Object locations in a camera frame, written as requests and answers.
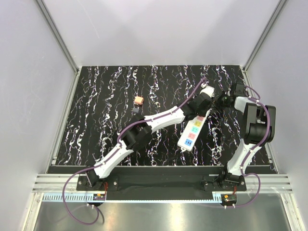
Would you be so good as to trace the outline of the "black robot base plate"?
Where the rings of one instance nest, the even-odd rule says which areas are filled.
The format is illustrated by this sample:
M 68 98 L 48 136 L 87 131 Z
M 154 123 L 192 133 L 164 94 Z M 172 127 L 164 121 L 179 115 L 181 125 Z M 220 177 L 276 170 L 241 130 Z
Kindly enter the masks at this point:
M 115 167 L 111 174 L 90 185 L 86 176 L 77 176 L 61 185 L 67 201 L 73 193 L 90 193 L 92 201 L 176 201 L 210 200 L 213 192 L 245 192 L 248 178 L 229 176 L 224 166 L 194 167 Z

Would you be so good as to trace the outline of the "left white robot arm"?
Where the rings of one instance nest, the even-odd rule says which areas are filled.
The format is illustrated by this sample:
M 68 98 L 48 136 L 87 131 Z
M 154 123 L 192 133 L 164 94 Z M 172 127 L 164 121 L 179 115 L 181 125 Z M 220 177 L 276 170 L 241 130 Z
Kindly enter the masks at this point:
M 197 116 L 205 117 L 211 108 L 213 93 L 200 92 L 179 106 L 155 115 L 136 114 L 117 138 L 115 147 L 90 170 L 86 171 L 87 185 L 97 191 L 103 187 L 104 179 L 126 156 L 144 148 L 152 134 L 162 128 L 192 121 Z

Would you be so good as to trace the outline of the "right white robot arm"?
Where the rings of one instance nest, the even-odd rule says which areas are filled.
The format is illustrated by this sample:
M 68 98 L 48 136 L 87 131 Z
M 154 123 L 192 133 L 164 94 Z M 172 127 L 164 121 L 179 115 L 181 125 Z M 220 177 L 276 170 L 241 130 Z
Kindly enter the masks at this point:
M 264 105 L 260 97 L 244 97 L 241 94 L 223 92 L 216 100 L 219 109 L 233 107 L 243 114 L 240 130 L 240 144 L 233 157 L 227 162 L 225 175 L 218 179 L 219 187 L 229 191 L 236 184 L 236 178 L 244 176 L 253 156 L 275 133 L 276 108 Z

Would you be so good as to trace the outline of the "white power strip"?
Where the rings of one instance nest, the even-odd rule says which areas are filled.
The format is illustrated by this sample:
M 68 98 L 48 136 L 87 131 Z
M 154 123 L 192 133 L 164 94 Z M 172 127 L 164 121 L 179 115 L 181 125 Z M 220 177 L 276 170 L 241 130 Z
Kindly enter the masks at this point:
M 185 129 L 184 129 L 184 131 L 183 131 L 183 133 L 182 133 L 182 135 L 181 135 L 181 137 L 180 137 L 180 139 L 177 143 L 178 147 L 180 147 L 180 149 L 182 151 L 188 151 L 188 152 L 192 151 L 192 149 L 195 145 L 195 142 L 197 141 L 197 138 L 198 138 L 198 136 L 201 132 L 201 129 L 202 129 L 207 117 L 210 114 L 210 111 L 211 111 L 211 109 L 209 109 L 206 112 L 205 116 L 199 116 L 198 115 L 193 120 L 190 120 L 187 123 L 187 125 L 186 125 L 186 127 L 185 127 Z

